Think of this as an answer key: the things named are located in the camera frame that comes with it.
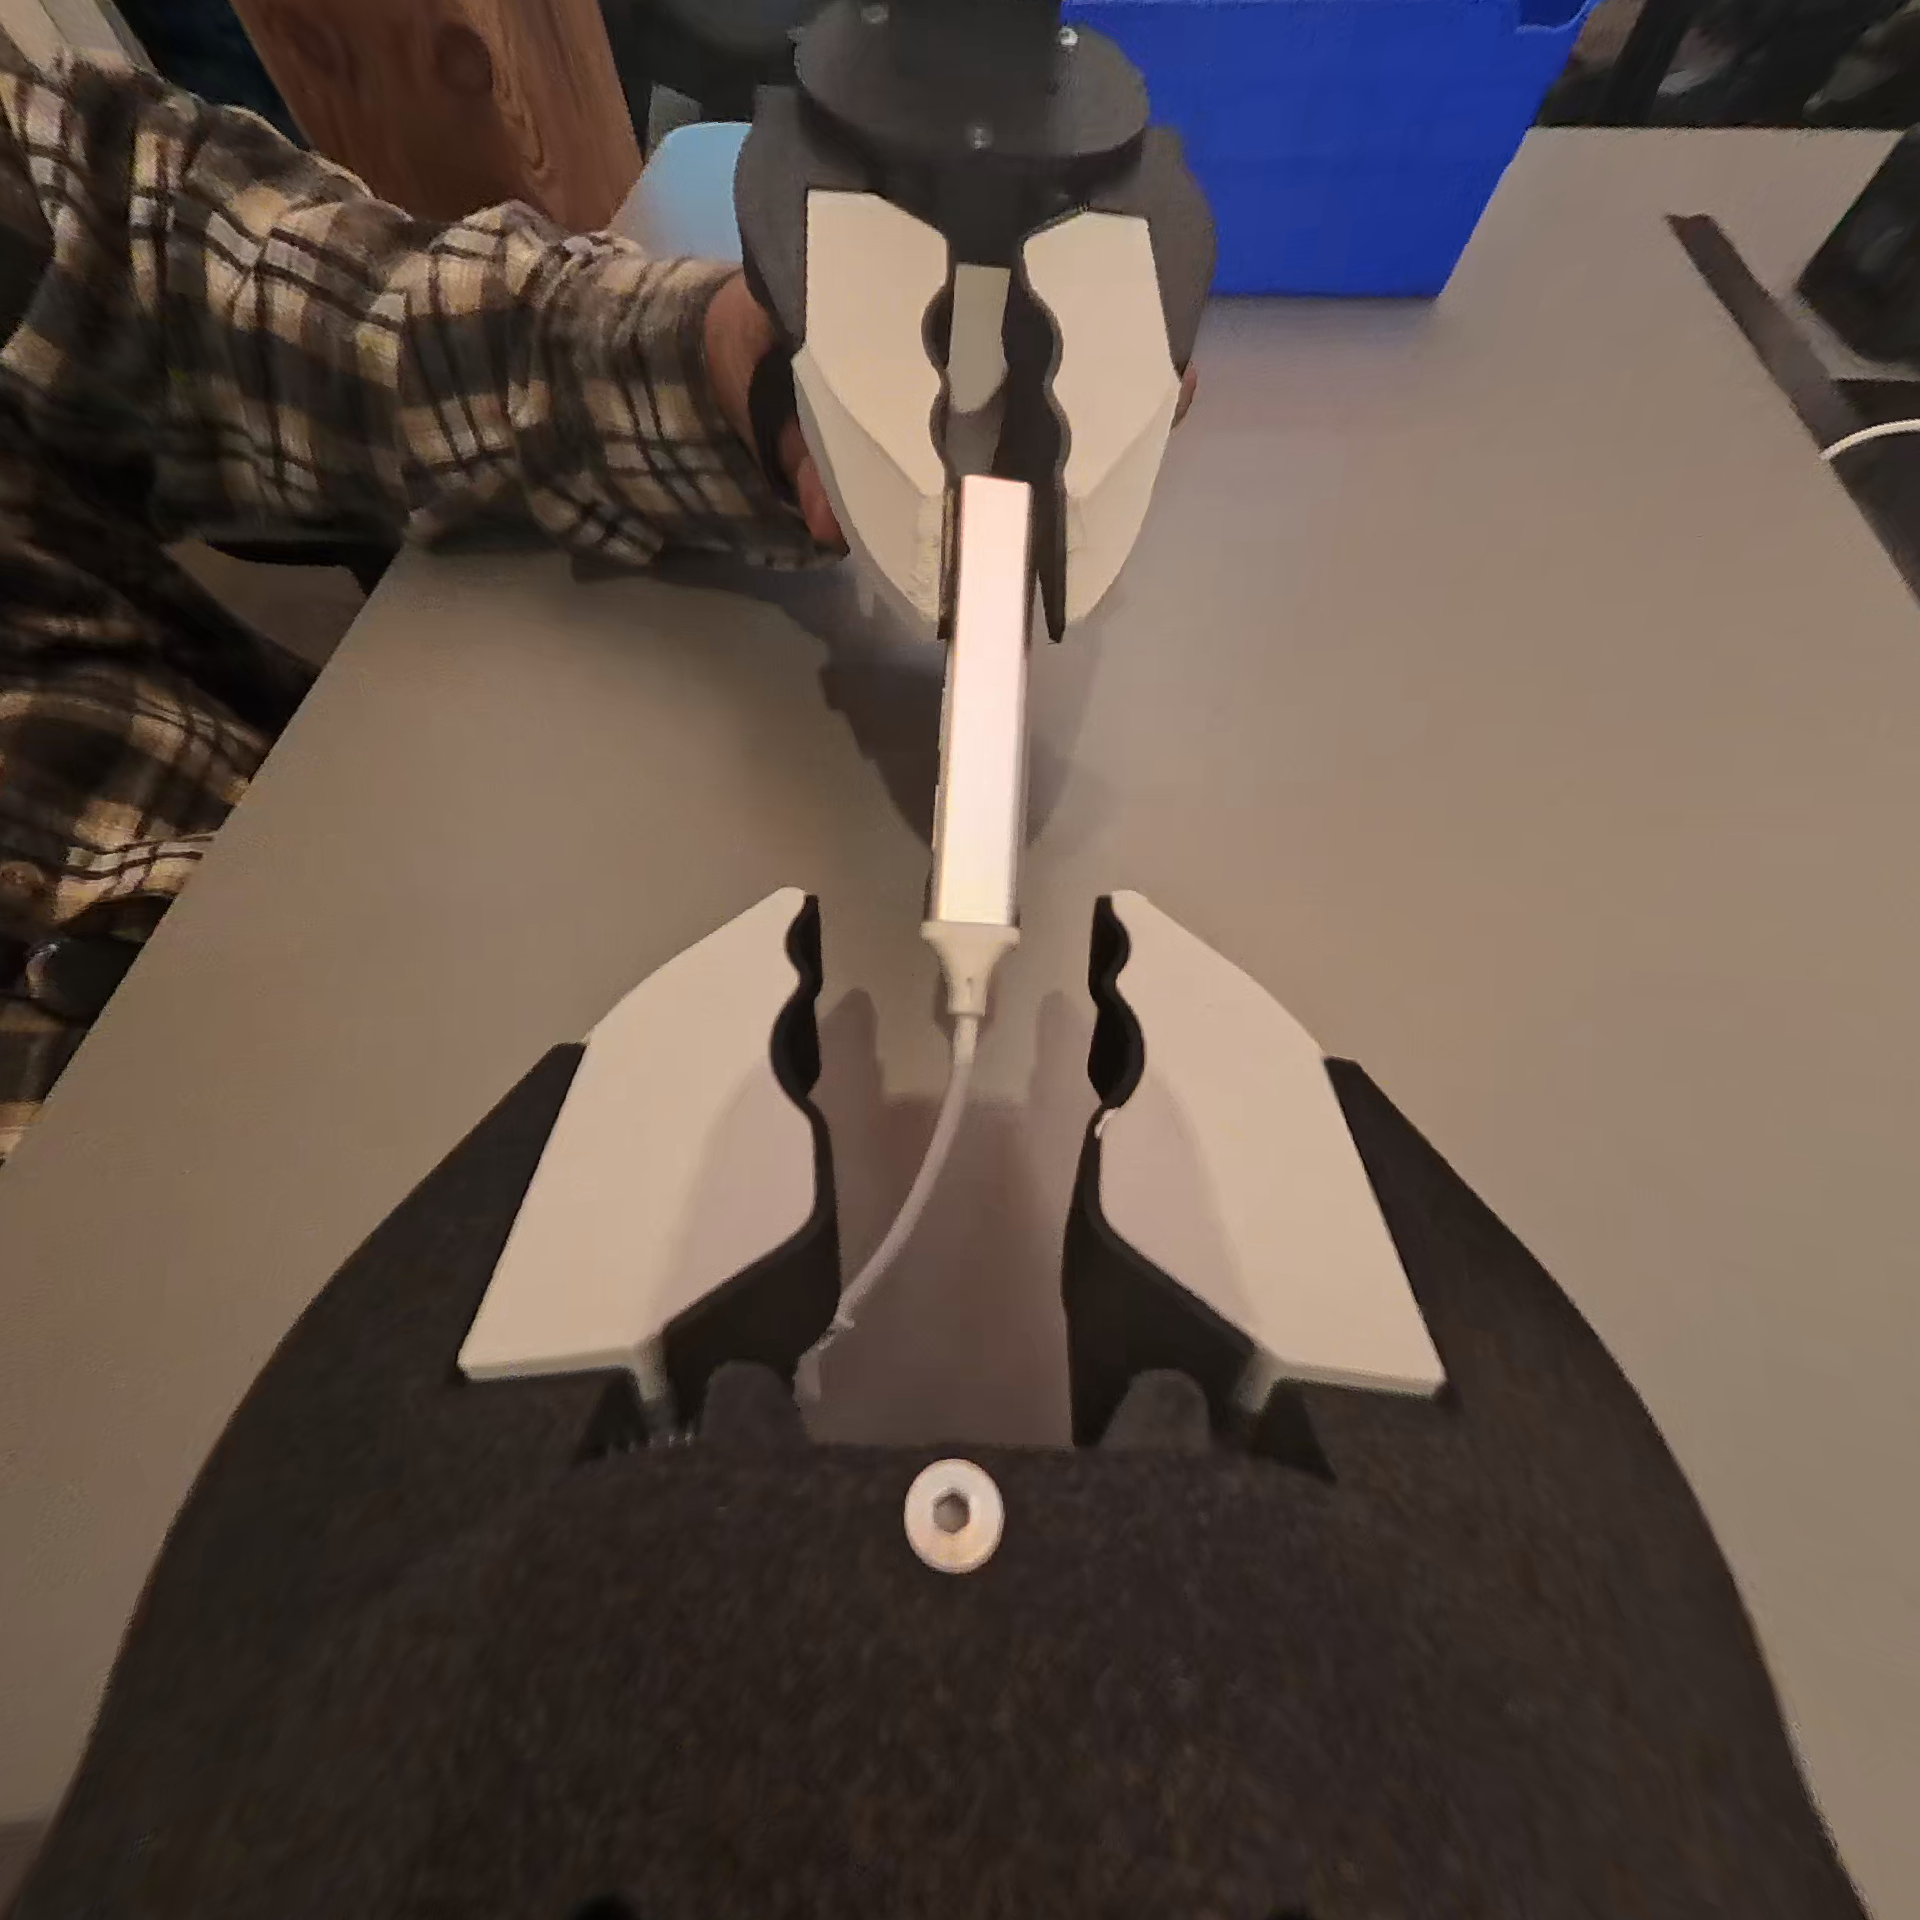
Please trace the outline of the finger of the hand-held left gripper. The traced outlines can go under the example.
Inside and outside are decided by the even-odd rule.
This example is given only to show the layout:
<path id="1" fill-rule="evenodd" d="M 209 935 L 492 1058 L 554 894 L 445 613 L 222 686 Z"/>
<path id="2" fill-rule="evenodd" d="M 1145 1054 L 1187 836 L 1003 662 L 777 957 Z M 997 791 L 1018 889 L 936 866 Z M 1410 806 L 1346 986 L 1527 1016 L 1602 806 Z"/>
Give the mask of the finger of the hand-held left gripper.
<path id="1" fill-rule="evenodd" d="M 1063 640 L 1119 581 L 1164 464 L 1183 373 L 1143 216 L 1076 211 L 1022 243 L 1039 322 L 1022 427 L 1036 492 L 1046 631 Z"/>
<path id="2" fill-rule="evenodd" d="M 894 202 L 809 191 L 798 420 L 855 560 L 911 621 L 945 618 L 949 466 L 934 427 L 945 376 L 929 314 L 949 265 L 945 235 Z"/>

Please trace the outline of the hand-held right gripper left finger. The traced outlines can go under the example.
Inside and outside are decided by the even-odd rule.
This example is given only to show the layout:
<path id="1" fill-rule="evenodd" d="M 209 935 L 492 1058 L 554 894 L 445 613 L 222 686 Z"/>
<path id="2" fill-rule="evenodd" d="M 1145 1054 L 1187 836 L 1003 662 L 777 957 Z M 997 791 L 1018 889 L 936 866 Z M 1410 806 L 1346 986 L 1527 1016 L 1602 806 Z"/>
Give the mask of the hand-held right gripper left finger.
<path id="1" fill-rule="evenodd" d="M 783 885 L 587 1032 L 480 1305 L 469 1381 L 625 1376 L 694 1419 L 733 1358 L 790 1378 L 841 1302 L 821 905 Z"/>

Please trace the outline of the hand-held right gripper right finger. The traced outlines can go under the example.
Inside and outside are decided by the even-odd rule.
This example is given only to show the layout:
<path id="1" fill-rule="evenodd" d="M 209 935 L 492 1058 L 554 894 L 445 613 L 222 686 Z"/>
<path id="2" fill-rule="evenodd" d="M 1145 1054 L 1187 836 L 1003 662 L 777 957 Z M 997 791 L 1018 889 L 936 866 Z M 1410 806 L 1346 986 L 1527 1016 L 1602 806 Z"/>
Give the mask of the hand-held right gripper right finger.
<path id="1" fill-rule="evenodd" d="M 1315 1440 L 1312 1391 L 1442 1408 L 1442 1353 L 1309 1025 L 1126 888 L 1094 903 L 1088 992 L 1073 1440 L 1107 1438 L 1146 1376 L 1187 1379 L 1222 1441 Z"/>

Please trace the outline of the silver usb hub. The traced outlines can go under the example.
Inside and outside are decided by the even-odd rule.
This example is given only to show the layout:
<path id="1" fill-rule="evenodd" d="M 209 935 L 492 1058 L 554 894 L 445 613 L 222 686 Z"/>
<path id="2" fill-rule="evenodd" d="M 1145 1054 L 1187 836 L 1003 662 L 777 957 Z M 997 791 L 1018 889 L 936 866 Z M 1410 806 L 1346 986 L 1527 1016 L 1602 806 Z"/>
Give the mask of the silver usb hub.
<path id="1" fill-rule="evenodd" d="M 1003 959 L 1018 947 L 1028 795 L 1028 682 L 1035 618 L 1035 492 L 969 475 L 953 511 L 951 635 L 923 940 L 938 963 L 949 1072 L 908 1191 L 876 1248 L 842 1285 L 822 1338 L 801 1358 L 796 1393 L 819 1400 L 826 1355 L 915 1236 L 949 1164 L 973 1091 Z"/>

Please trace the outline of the person's left hand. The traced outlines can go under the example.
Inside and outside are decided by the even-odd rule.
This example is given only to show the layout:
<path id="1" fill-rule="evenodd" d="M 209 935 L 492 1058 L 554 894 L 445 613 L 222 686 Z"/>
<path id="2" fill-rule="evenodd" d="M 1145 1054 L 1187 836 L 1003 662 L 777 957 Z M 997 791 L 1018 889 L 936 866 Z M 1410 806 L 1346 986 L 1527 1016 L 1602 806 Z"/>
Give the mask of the person's left hand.
<path id="1" fill-rule="evenodd" d="M 817 546 L 845 554 L 846 533 L 798 414 L 775 415 L 771 397 L 756 410 L 756 392 L 775 393 L 777 373 L 788 371 L 790 362 L 775 320 L 741 270 L 709 300 L 702 352 L 712 396 L 762 477 L 798 511 Z"/>

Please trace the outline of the blue plastic storage bin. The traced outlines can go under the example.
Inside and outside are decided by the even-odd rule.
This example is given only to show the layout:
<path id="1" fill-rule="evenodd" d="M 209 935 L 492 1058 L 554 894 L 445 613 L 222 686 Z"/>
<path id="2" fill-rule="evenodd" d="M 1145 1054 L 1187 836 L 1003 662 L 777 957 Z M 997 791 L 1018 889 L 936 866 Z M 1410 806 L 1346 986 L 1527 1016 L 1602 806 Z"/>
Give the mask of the blue plastic storage bin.
<path id="1" fill-rule="evenodd" d="M 1566 70 L 1583 1 L 1076 1 L 1212 211 L 1217 297 L 1435 297 Z"/>

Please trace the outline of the wooden panel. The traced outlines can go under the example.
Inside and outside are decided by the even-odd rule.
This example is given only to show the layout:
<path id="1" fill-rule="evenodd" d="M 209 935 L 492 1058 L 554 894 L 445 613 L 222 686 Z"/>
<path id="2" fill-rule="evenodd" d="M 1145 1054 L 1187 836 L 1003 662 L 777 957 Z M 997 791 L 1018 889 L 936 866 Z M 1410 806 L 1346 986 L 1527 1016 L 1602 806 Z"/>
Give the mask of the wooden panel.
<path id="1" fill-rule="evenodd" d="M 414 216 L 606 228 L 644 156 L 597 1 L 239 1 L 307 141 Z"/>

